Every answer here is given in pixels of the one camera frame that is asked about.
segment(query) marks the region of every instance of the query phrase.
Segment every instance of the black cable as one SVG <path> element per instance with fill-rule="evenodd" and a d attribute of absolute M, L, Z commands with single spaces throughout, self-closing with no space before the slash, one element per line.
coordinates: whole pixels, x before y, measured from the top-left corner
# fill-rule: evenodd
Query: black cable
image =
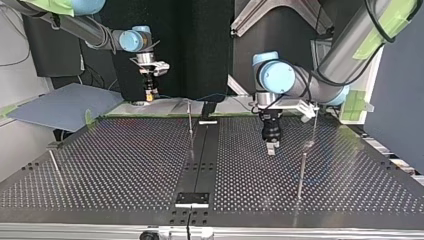
<path fill-rule="evenodd" d="M 28 48 L 28 52 L 25 58 L 23 58 L 22 60 L 19 60 L 17 62 L 13 62 L 13 63 L 8 63 L 8 64 L 2 64 L 0 65 L 0 67 L 10 67 L 10 66 L 14 66 L 14 65 L 18 65 L 20 63 L 25 62 L 26 60 L 28 60 L 28 58 L 31 56 L 31 50 Z"/>
<path fill-rule="evenodd" d="M 318 63 L 318 50 L 317 50 L 317 40 L 318 40 L 318 37 L 319 37 L 319 35 L 318 35 L 318 25 L 319 25 L 319 19 L 321 18 L 321 12 L 322 12 L 322 5 L 320 4 L 320 6 L 319 6 L 319 11 L 318 11 L 318 17 L 317 17 L 317 23 L 315 24 L 315 33 L 316 33 L 316 35 L 315 35 L 315 40 L 314 40 L 314 50 L 315 50 L 315 60 L 317 61 L 316 63 L 317 63 L 317 68 L 318 68 L 318 66 L 319 66 L 319 63 Z"/>
<path fill-rule="evenodd" d="M 367 8 L 368 15 L 371 18 L 371 21 L 374 23 L 375 28 L 377 28 L 377 31 L 380 33 L 380 35 L 389 43 L 394 43 L 396 41 L 396 37 L 390 37 L 389 34 L 384 30 L 384 28 L 381 26 L 380 22 L 378 21 L 377 17 L 375 16 L 375 13 L 371 10 L 370 2 L 369 0 L 364 0 L 365 7 Z"/>
<path fill-rule="evenodd" d="M 337 112 L 335 107 L 332 107 L 334 114 L 336 114 L 337 118 L 340 118 L 340 114 Z"/>
<path fill-rule="evenodd" d="M 415 15 L 417 15 L 418 11 L 421 9 L 422 6 L 423 6 L 423 0 L 417 0 L 417 6 L 415 6 L 414 11 L 411 13 L 411 15 L 409 15 L 407 20 L 411 21 L 415 17 Z"/>
<path fill-rule="evenodd" d="M 269 104 L 264 110 L 270 109 L 272 106 L 274 106 L 274 104 L 276 104 L 277 102 L 279 102 L 283 97 L 284 97 L 284 94 L 281 94 L 277 99 L 275 99 L 274 102 L 272 102 L 271 104 Z"/>
<path fill-rule="evenodd" d="M 333 86 L 333 87 L 345 87 L 348 86 L 356 81 L 359 80 L 359 78 L 362 77 L 362 75 L 364 75 L 365 71 L 368 69 L 369 65 L 372 63 L 372 61 L 374 60 L 374 57 L 377 55 L 377 53 L 379 52 L 379 50 L 384 46 L 384 43 L 381 44 L 373 53 L 373 55 L 368 59 L 367 63 L 365 64 L 365 66 L 362 68 L 361 72 L 352 80 L 349 80 L 348 82 L 344 82 L 344 83 L 336 83 L 331 81 L 330 79 L 328 79 L 327 77 L 324 76 L 324 74 L 321 73 L 320 69 L 317 69 L 317 73 L 319 75 L 319 78 L 317 78 L 318 81 L 321 81 L 323 83 L 326 83 L 327 85 Z"/>
<path fill-rule="evenodd" d="M 99 86 L 101 85 L 102 88 L 105 88 L 106 87 L 105 79 L 96 70 L 94 70 L 94 68 L 92 68 L 90 65 L 85 64 L 85 67 L 92 74 L 92 76 L 93 76 L 93 73 L 98 76 L 98 79 L 100 79 L 100 81 L 102 83 L 97 82 L 97 79 L 96 79 L 96 82 L 99 84 Z"/>
<path fill-rule="evenodd" d="M 19 35 L 21 35 L 24 39 L 25 39 L 25 41 L 28 43 L 28 39 L 26 38 L 26 36 L 25 36 L 25 34 L 23 34 L 20 30 L 19 30 L 19 28 L 13 23 L 13 21 L 7 16 L 7 14 L 6 14 L 6 12 L 4 12 L 3 11 L 3 9 L 0 9 L 1 10 L 1 13 L 2 13 L 2 15 L 6 18 L 6 20 L 11 24 L 11 26 L 18 32 L 18 34 Z M 13 9 L 11 9 L 11 11 L 16 15 L 16 17 L 19 19 L 19 20 L 21 20 L 20 18 L 19 18 L 19 15 L 15 12 L 15 11 L 13 11 Z M 16 61 L 16 62 L 13 62 L 13 63 L 7 63 L 7 64 L 0 64 L 0 67 L 10 67 L 10 66 L 15 66 L 15 65 L 18 65 L 18 64 L 20 64 L 20 63 L 23 63 L 23 62 L 25 62 L 26 60 L 28 60 L 28 58 L 31 56 L 31 49 L 29 48 L 29 43 L 28 43 L 28 52 L 27 52 L 27 55 L 23 58 L 23 59 L 21 59 L 21 60 L 19 60 L 19 61 Z"/>

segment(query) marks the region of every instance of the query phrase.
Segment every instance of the perforated table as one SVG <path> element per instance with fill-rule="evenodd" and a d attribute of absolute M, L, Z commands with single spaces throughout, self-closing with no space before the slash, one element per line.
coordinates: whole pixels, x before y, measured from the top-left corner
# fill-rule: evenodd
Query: perforated table
<path fill-rule="evenodd" d="M 257 117 L 194 124 L 193 138 L 188 124 L 113 118 L 80 131 L 55 153 L 60 171 L 46 154 L 0 184 L 0 222 L 424 230 L 423 187 L 331 118 L 283 117 L 276 156 Z M 175 208 L 182 192 L 209 193 L 209 208 Z"/>

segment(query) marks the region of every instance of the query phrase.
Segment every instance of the black panel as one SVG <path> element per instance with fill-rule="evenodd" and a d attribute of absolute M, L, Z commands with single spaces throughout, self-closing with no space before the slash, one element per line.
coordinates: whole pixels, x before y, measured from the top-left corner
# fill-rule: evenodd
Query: black panel
<path fill-rule="evenodd" d="M 424 173 L 424 10 L 384 48 L 365 131 Z"/>
<path fill-rule="evenodd" d="M 246 1 L 237 2 L 236 12 L 240 12 Z M 233 77 L 253 94 L 253 55 L 269 51 L 278 51 L 281 59 L 312 69 L 310 40 L 315 38 L 315 30 L 294 10 L 285 7 L 271 10 L 241 38 L 235 39 Z"/>
<path fill-rule="evenodd" d="M 171 65 L 159 80 L 161 94 L 196 99 L 226 92 L 233 9 L 232 0 L 110 0 L 101 15 L 113 29 L 149 25 L 154 40 L 161 41 L 156 58 Z M 126 100 L 144 100 L 142 78 L 131 57 L 124 52 L 113 57 L 119 85 Z"/>
<path fill-rule="evenodd" d="M 77 37 L 53 30 L 44 20 L 23 16 L 25 33 L 39 77 L 76 76 L 81 71 Z"/>

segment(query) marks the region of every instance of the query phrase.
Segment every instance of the cable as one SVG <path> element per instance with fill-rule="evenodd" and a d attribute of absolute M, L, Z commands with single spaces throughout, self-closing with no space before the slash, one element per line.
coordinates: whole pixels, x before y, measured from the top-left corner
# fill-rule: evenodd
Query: cable
<path fill-rule="evenodd" d="M 78 75 L 77 77 L 78 77 L 78 80 L 80 81 L 80 84 L 81 84 L 81 85 L 84 85 L 84 83 L 83 83 L 83 82 L 82 82 L 82 80 L 81 80 L 81 77 L 80 77 L 79 75 Z"/>
<path fill-rule="evenodd" d="M 333 109 L 334 114 L 336 114 L 337 118 L 340 118 L 340 114 L 337 112 L 335 107 L 331 107 Z"/>
<path fill-rule="evenodd" d="M 234 101 L 238 102 L 246 111 L 250 112 L 251 110 L 249 108 L 247 108 L 246 106 L 244 106 L 244 104 L 242 102 L 240 102 L 239 100 L 237 100 L 235 97 L 231 98 Z"/>
<path fill-rule="evenodd" d="M 367 61 L 367 63 L 365 64 L 365 66 L 362 68 L 362 70 L 361 70 L 361 72 L 355 77 L 355 78 L 353 78 L 352 80 L 349 80 L 348 82 L 344 82 L 344 83 L 336 83 L 336 82 L 333 82 L 333 81 L 331 81 L 330 79 L 328 79 L 327 77 L 325 77 L 322 73 L 321 73 L 321 71 L 320 71 L 320 69 L 318 68 L 317 69 L 317 73 L 318 73 L 318 75 L 319 75 L 319 78 L 317 78 L 317 80 L 318 81 L 321 81 L 321 82 L 323 82 L 323 83 L 326 83 L 327 85 L 330 85 L 330 86 L 334 86 L 334 87 L 345 87 L 345 86 L 348 86 L 348 85 L 350 85 L 350 84 L 352 84 L 352 83 L 354 83 L 354 82 L 356 82 L 356 81 L 358 81 L 361 77 L 362 77 L 362 75 L 364 75 L 364 73 L 365 73 L 365 71 L 368 69 L 368 67 L 370 66 L 370 64 L 372 63 L 372 61 L 374 60 L 374 57 L 377 55 L 377 53 L 380 51 L 380 49 L 382 48 L 384 46 L 384 43 L 383 44 L 381 44 L 376 50 L 375 50 L 375 52 L 372 54 L 372 56 L 368 59 L 368 61 Z"/>
<path fill-rule="evenodd" d="M 370 15 L 370 17 L 371 17 L 371 19 L 374 19 L 374 20 L 376 20 L 375 19 L 375 16 L 373 15 L 373 13 L 370 11 L 371 9 L 370 9 L 370 6 L 369 6 L 369 2 L 368 2 L 368 0 L 364 0 L 366 3 L 365 3 L 365 5 L 367 6 L 367 10 L 368 10 L 368 13 L 369 13 L 369 15 Z M 319 10 L 319 13 L 318 13 L 318 20 L 317 20 L 317 25 L 316 25 L 316 29 L 315 30 L 317 30 L 318 29 L 318 22 L 319 22 L 319 17 L 320 17 L 320 15 L 321 15 L 321 12 L 322 12 L 322 6 L 320 7 L 320 10 Z M 315 59 L 318 61 L 318 52 L 317 52 L 317 43 L 316 43 L 316 40 L 317 39 L 315 39 L 315 41 L 314 41 L 314 44 L 315 44 Z M 364 75 L 364 73 L 365 73 L 365 71 L 368 69 L 368 67 L 369 67 L 369 65 L 372 63 L 372 61 L 374 60 L 374 57 L 377 55 L 377 53 L 380 51 L 380 49 L 382 48 L 384 46 L 384 43 L 383 44 L 381 44 L 375 51 L 374 51 L 374 53 L 373 53 L 373 55 L 368 59 L 368 61 L 367 61 L 367 63 L 365 64 L 365 66 L 362 68 L 362 70 L 361 70 L 361 72 L 355 77 L 355 78 L 353 78 L 352 80 L 348 80 L 348 81 L 346 81 L 346 82 L 344 82 L 344 83 L 336 83 L 336 82 L 334 82 L 334 81 L 331 81 L 330 79 L 328 79 L 327 77 L 325 77 L 324 76 L 324 74 L 322 74 L 321 73 L 321 70 L 320 70 L 320 68 L 318 67 L 317 68 L 317 70 L 316 70 L 316 72 L 318 73 L 318 75 L 319 75 L 319 77 L 317 78 L 317 80 L 318 81 L 321 81 L 321 82 L 323 82 L 323 83 L 325 83 L 325 84 L 327 84 L 327 85 L 330 85 L 330 86 L 333 86 L 333 87 L 345 87 L 345 86 L 348 86 L 348 85 L 350 85 L 350 84 L 352 84 L 352 83 L 354 83 L 354 82 L 356 82 L 356 81 L 358 81 L 363 75 Z"/>
<path fill-rule="evenodd" d="M 319 19 L 321 18 L 321 12 L 322 12 L 322 5 L 320 4 L 320 7 L 319 7 L 319 11 L 318 11 L 318 17 L 317 17 L 317 23 L 315 24 L 315 33 L 316 33 L 316 35 L 315 35 L 315 40 L 314 40 L 314 50 L 315 50 L 315 60 L 317 61 L 317 68 L 318 68 L 318 66 L 319 66 L 319 63 L 318 63 L 318 50 L 317 50 L 317 40 L 318 40 L 318 37 L 319 37 L 319 35 L 318 35 L 318 25 L 319 25 Z"/>
<path fill-rule="evenodd" d="M 102 24 L 100 24 L 99 22 L 97 22 L 96 20 L 94 20 L 93 18 L 88 17 L 88 19 L 90 19 L 92 22 L 94 22 L 100 28 L 100 30 L 102 30 L 102 34 L 103 34 L 102 43 L 100 43 L 99 45 L 93 46 L 93 47 L 99 49 L 99 48 L 103 48 L 103 47 L 107 46 L 108 44 L 110 44 L 110 47 L 112 48 L 112 53 L 114 55 L 116 55 L 117 47 L 116 47 L 116 44 L 115 44 L 115 41 L 114 41 L 114 38 L 113 38 L 113 35 L 112 35 L 112 31 L 108 27 L 105 27 Z"/>
<path fill-rule="evenodd" d="M 9 7 L 1 7 L 0 6 L 0 11 L 1 11 L 1 14 L 2 14 L 2 16 L 9 22 L 9 24 L 10 24 L 10 26 L 12 26 L 14 29 L 15 29 L 15 31 L 19 34 L 19 35 L 21 35 L 22 36 L 22 38 L 24 38 L 25 40 L 27 40 L 27 37 L 25 36 L 25 34 L 24 33 L 22 33 L 21 32 L 21 30 L 19 30 L 19 28 L 13 23 L 13 21 L 10 19 L 10 17 L 9 16 L 7 16 L 7 13 L 4 11 L 4 9 L 3 8 L 6 8 L 6 9 L 8 9 L 8 10 L 11 10 L 11 12 L 13 13 L 13 14 L 15 14 L 15 16 L 19 19 L 19 21 L 21 22 L 21 24 L 23 24 L 23 22 L 22 22 L 22 19 L 19 17 L 19 15 L 15 12 L 15 11 L 13 11 L 12 9 L 10 9 Z"/>
<path fill-rule="evenodd" d="M 105 82 L 105 79 L 96 71 L 96 70 L 94 70 L 94 68 L 92 68 L 90 65 L 88 65 L 88 64 L 85 64 L 85 66 L 86 66 L 86 68 L 87 68 L 87 70 L 91 73 L 91 77 L 93 77 L 93 73 L 95 74 L 95 75 L 97 75 L 98 77 L 99 77 L 99 79 L 100 79 L 100 81 L 102 82 L 102 83 L 99 83 L 98 81 L 97 81 L 97 79 L 95 79 L 96 80 L 96 82 L 99 84 L 99 85 L 101 85 L 101 87 L 102 88 L 106 88 L 106 82 Z"/>
<path fill-rule="evenodd" d="M 396 37 L 391 38 L 386 31 L 383 29 L 383 27 L 380 25 L 379 21 L 377 20 L 375 14 L 371 11 L 371 7 L 369 4 L 369 0 L 364 0 L 365 3 L 365 7 L 368 11 L 368 15 L 370 16 L 374 26 L 377 28 L 379 34 L 387 41 L 390 43 L 393 43 L 396 41 Z M 417 6 L 415 7 L 414 11 L 411 13 L 411 15 L 408 17 L 408 20 L 412 20 L 416 13 L 420 10 L 420 8 L 423 5 L 423 0 L 417 0 Z M 357 80 L 359 80 L 359 78 L 362 77 L 362 75 L 364 75 L 365 71 L 368 69 L 369 65 L 371 64 L 371 62 L 374 60 L 374 57 L 377 55 L 377 53 L 380 51 L 380 49 L 384 46 L 385 43 L 380 44 L 380 46 L 374 51 L 373 55 L 368 59 L 368 62 L 365 64 L 364 68 L 361 70 L 361 72 L 358 74 L 358 76 L 356 76 L 355 78 L 353 78 L 352 80 L 346 81 L 344 83 L 336 83 L 331 81 L 330 79 L 326 78 L 324 76 L 324 74 L 321 73 L 320 69 L 317 69 L 317 73 L 319 75 L 320 78 L 317 78 L 318 81 L 324 82 L 330 86 L 334 86 L 334 87 L 344 87 L 344 86 L 348 86 L 354 82 L 356 82 Z"/>
<path fill-rule="evenodd" d="M 113 83 L 109 85 L 109 87 L 107 88 L 107 90 L 112 89 L 113 85 L 115 85 L 115 83 L 117 83 L 117 82 L 118 82 L 118 79 L 115 79 L 115 81 L 113 81 Z"/>
<path fill-rule="evenodd" d="M 371 11 L 371 6 L 369 0 L 364 0 L 365 7 L 367 8 L 368 15 L 371 18 L 371 21 L 374 23 L 375 28 L 377 28 L 377 31 L 380 33 L 380 35 L 389 43 L 394 43 L 396 41 L 396 37 L 390 37 L 389 34 L 384 30 L 384 28 L 381 26 L 380 22 L 377 20 L 377 17 L 375 16 L 374 12 Z"/>
<path fill-rule="evenodd" d="M 7 16 L 7 14 L 4 12 L 4 10 L 3 10 L 3 6 L 0 6 L 0 11 L 1 11 L 1 13 L 2 13 L 2 15 L 3 15 L 3 17 L 5 17 L 6 18 L 6 20 L 9 22 L 9 24 L 14 28 L 14 30 L 16 30 L 17 32 L 18 32 L 18 34 L 21 36 L 21 37 L 23 37 L 24 39 L 25 39 L 25 41 L 28 43 L 28 40 L 27 40 L 27 38 L 26 38 L 26 36 L 25 36 L 25 34 L 23 34 L 20 30 L 19 30 L 19 28 L 13 23 L 13 21 L 9 18 L 9 16 Z M 21 59 L 21 60 L 19 60 L 19 61 L 16 61 L 16 62 L 13 62 L 13 63 L 7 63 L 7 64 L 0 64 L 0 67 L 10 67 L 10 66 L 14 66 L 14 65 L 18 65 L 18 64 L 20 64 L 20 63 L 23 63 L 23 62 L 25 62 L 26 60 L 28 60 L 28 58 L 31 56 L 31 50 L 30 50 L 30 48 L 29 48 L 29 43 L 28 43 L 28 52 L 27 52 L 27 54 L 26 54 L 26 56 L 23 58 L 23 59 Z"/>
<path fill-rule="evenodd" d="M 277 99 L 275 99 L 274 102 L 269 104 L 264 110 L 270 109 L 272 106 L 274 106 L 277 102 L 279 102 L 284 97 L 284 94 L 281 94 Z"/>

